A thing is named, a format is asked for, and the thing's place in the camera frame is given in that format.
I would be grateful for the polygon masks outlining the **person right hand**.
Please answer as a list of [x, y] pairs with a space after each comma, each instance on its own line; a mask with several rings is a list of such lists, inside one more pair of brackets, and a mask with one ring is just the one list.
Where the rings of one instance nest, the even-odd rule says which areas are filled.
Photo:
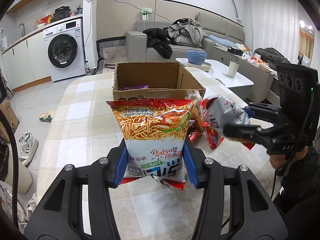
[[308, 146], [305, 146], [302, 151], [297, 152], [295, 155], [291, 155], [289, 159], [286, 159], [286, 154], [270, 155], [269, 161], [271, 166], [275, 169], [276, 176], [284, 176], [285, 172], [289, 171], [293, 163], [306, 156], [307, 150]]

